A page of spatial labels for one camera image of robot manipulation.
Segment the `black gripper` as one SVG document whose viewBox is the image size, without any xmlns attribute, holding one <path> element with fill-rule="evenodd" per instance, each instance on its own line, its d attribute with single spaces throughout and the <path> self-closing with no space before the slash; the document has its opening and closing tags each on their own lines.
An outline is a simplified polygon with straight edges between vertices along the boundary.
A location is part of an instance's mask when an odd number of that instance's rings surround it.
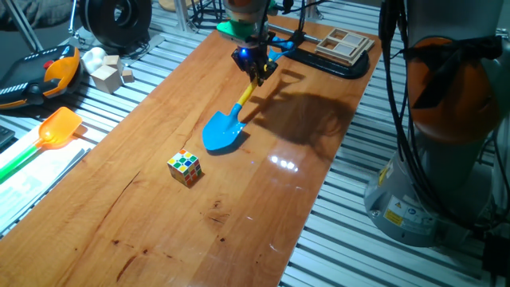
<svg viewBox="0 0 510 287">
<path fill-rule="evenodd" d="M 269 57 L 267 44 L 253 48 L 238 46 L 231 54 L 237 67 L 245 72 L 254 85 L 262 86 L 276 71 L 278 64 Z"/>
</svg>

